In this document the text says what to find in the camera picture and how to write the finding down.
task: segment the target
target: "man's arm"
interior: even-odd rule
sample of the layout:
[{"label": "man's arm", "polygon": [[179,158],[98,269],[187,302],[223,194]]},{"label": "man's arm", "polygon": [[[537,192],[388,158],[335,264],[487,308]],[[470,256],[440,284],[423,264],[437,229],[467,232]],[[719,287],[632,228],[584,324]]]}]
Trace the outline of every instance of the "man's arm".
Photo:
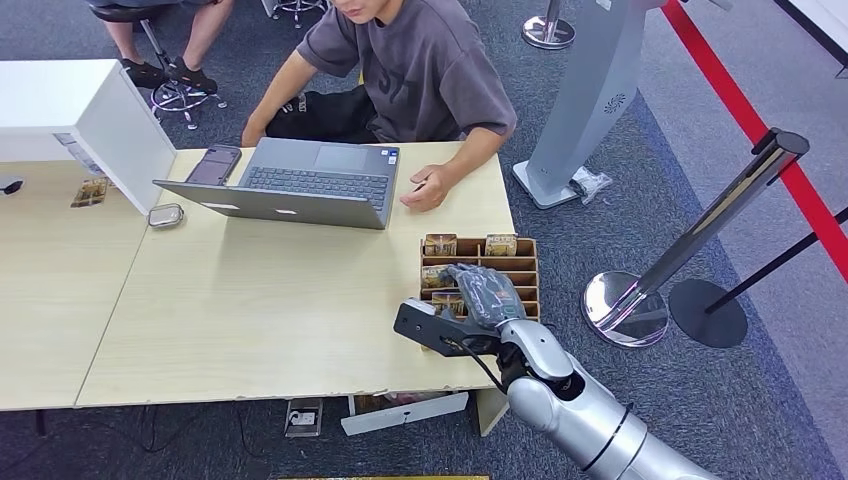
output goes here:
[{"label": "man's arm", "polygon": [[506,143],[512,132],[512,128],[503,135],[484,127],[471,129],[465,143],[462,144],[456,155],[444,164],[445,169],[448,170],[451,177],[456,178],[456,182],[459,182],[498,153],[498,150]]},{"label": "man's arm", "polygon": [[265,128],[284,103],[303,90],[303,87],[318,72],[295,50],[280,67],[280,70],[265,91],[262,101],[250,115],[241,135],[243,147],[255,147],[265,135]]},{"label": "man's arm", "polygon": [[503,134],[484,127],[475,127],[468,134],[456,155],[442,165],[427,165],[410,178],[420,185],[415,191],[400,197],[400,201],[419,212],[432,210],[442,204],[450,189],[469,173],[492,158],[512,135],[512,128]]}]

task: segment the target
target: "black cable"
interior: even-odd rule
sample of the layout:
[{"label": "black cable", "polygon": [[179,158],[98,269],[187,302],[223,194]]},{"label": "black cable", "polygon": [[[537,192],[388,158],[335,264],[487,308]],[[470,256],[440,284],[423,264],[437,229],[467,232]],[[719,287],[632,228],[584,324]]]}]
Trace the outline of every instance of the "black cable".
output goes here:
[{"label": "black cable", "polygon": [[235,409],[235,411],[236,411],[236,417],[238,417],[238,421],[239,421],[239,432],[241,433],[241,448],[244,449],[245,453],[247,453],[248,456],[255,458],[257,460],[264,461],[265,460],[264,456],[262,456],[258,453],[254,453],[253,450],[251,450],[251,448],[247,445],[247,438],[245,437],[245,434],[244,434],[244,420],[242,420],[242,418],[241,418],[241,409],[235,403],[233,403],[232,405],[233,405],[233,409]]},{"label": "black cable", "polygon": [[506,389],[504,388],[504,386],[500,382],[500,380],[495,378],[495,375],[492,373],[491,370],[489,370],[489,367],[485,363],[483,363],[483,360],[480,359],[479,355],[477,355],[473,350],[468,348],[468,345],[465,345],[462,342],[455,342],[455,341],[452,341],[452,340],[451,341],[445,340],[445,343],[448,343],[449,345],[457,346],[457,347],[461,348],[462,350],[464,350],[465,353],[470,355],[471,358],[473,358],[474,361],[477,362],[477,365],[480,365],[480,368],[482,368],[483,371],[486,372],[486,375],[489,376],[489,380],[491,380],[492,383],[494,383],[495,386],[498,387],[498,390],[500,390],[501,392],[506,394]]},{"label": "black cable", "polygon": [[[134,446],[138,447],[139,449],[143,450],[145,453],[148,453],[148,454],[159,453],[159,452],[165,450],[166,448],[168,448],[171,445],[171,443],[173,443],[177,438],[179,438],[180,435],[185,433],[185,431],[188,429],[189,426],[191,426],[192,423],[194,423],[202,415],[206,414],[211,408],[212,408],[212,404],[207,405],[203,410],[201,410],[200,412],[198,412],[197,414],[195,414],[194,416],[189,418],[182,425],[180,425],[179,428],[177,428],[177,430],[174,432],[173,435],[168,437],[168,440],[166,440],[165,443],[162,446],[157,447],[157,448],[154,448],[154,446],[156,444],[156,416],[158,414],[158,408],[156,408],[155,405],[154,405],[153,416],[152,416],[152,421],[151,421],[151,442],[150,442],[149,447],[147,445],[145,445],[142,441],[134,438],[132,435],[130,435],[130,434],[128,434],[128,433],[124,432],[123,430],[120,430],[116,427],[113,427],[112,425],[109,425],[107,423],[103,423],[103,422],[100,422],[98,420],[89,420],[89,421],[84,422],[84,423],[78,423],[78,424],[69,426],[68,428],[65,428],[63,430],[59,430],[56,433],[51,433],[50,435],[48,435],[48,438],[46,440],[41,442],[39,445],[37,445],[32,450],[30,450],[26,455],[24,455],[23,457],[21,457],[18,460],[15,460],[14,462],[3,467],[2,469],[0,469],[0,477],[2,477],[4,474],[8,473],[9,471],[13,470],[14,468],[20,466],[21,464],[23,464],[24,462],[26,462],[30,458],[32,458],[36,453],[41,451],[42,448],[46,447],[48,444],[50,444],[51,442],[56,440],[56,438],[61,436],[63,433],[67,433],[67,432],[69,432],[69,431],[71,431],[72,429],[75,429],[75,428],[85,429],[86,427],[91,427],[91,426],[98,426],[98,427],[106,428],[108,430],[111,430],[111,431],[117,433],[118,435],[123,437],[124,440],[129,442],[131,445],[134,445]],[[142,422],[144,422],[146,417],[147,417],[147,411],[145,410],[142,413]]]}]

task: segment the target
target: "floor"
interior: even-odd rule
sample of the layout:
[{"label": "floor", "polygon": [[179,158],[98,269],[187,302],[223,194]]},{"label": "floor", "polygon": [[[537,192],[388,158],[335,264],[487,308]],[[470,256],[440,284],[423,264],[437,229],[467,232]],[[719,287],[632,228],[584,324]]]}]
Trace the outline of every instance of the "floor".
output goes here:
[{"label": "floor", "polygon": [[[507,172],[530,156],[570,52],[531,49],[518,38],[521,23],[544,12],[544,0],[462,3],[520,118],[501,153]],[[576,19],[580,2],[563,3],[562,16]],[[686,9],[767,122],[810,138],[804,170],[834,212],[844,208],[848,173],[839,153],[848,139],[848,83],[830,80],[836,62],[770,0],[735,3],[730,13],[702,1]],[[0,25],[0,60],[116,54],[82,0],[47,0],[38,10],[26,0],[0,6],[19,12],[14,24]],[[189,21],[175,9],[157,22],[166,48],[184,45]],[[193,132],[167,119],[175,145],[238,142],[247,115],[302,34],[288,18],[265,17],[257,0],[237,3],[205,66],[230,107],[204,111]],[[834,320],[844,317],[848,296],[820,247],[742,298],[750,330],[737,348],[702,347],[675,327],[652,348],[623,351],[579,321],[578,296],[589,278],[648,268],[749,158],[745,138],[659,12],[648,18],[642,63],[641,95],[588,162],[614,180],[593,203],[542,212],[505,176],[517,229],[539,241],[543,321],[619,400],[634,403],[654,434],[722,478],[843,478],[848,442],[840,423],[848,406],[841,396],[848,380],[838,339],[848,327]],[[320,77],[311,88],[337,90],[354,81]],[[696,277],[732,286],[808,232],[776,185],[670,284]],[[581,478],[509,414],[485,439],[473,434],[470,410],[348,438],[338,422],[345,402],[335,399],[321,437],[290,440],[282,438],[285,407],[257,401],[56,410],[47,412],[46,439],[35,434],[31,412],[0,413],[0,479]]]}]

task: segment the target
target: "white box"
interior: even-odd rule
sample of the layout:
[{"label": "white box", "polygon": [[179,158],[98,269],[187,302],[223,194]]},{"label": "white box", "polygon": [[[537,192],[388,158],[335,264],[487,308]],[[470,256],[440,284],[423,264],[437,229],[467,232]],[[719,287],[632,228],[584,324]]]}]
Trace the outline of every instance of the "white box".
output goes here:
[{"label": "white box", "polygon": [[0,162],[73,160],[76,142],[144,215],[176,150],[117,60],[0,62]]},{"label": "white box", "polygon": [[467,404],[468,392],[461,392],[357,415],[353,395],[349,395],[348,408],[351,416],[342,419],[342,428],[348,436],[358,435],[458,412],[464,410]]}]

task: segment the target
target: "wooden desk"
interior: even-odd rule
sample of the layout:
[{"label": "wooden desk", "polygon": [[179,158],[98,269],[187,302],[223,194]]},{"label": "wooden desk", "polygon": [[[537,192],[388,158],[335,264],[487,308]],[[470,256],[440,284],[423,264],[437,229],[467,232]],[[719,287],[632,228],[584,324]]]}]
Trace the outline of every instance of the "wooden desk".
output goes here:
[{"label": "wooden desk", "polygon": [[[402,147],[386,231],[228,218],[163,192],[187,221],[145,235],[77,405],[490,388],[470,359],[422,352],[392,330],[418,293],[426,233],[514,231],[497,159],[439,209],[398,201],[406,179],[458,148]],[[202,153],[181,152],[170,178],[185,179]],[[493,410],[487,425],[503,413],[499,395],[481,409]]]},{"label": "wooden desk", "polygon": [[0,409],[74,405],[146,219],[118,191],[70,208],[76,161],[0,163]]}]

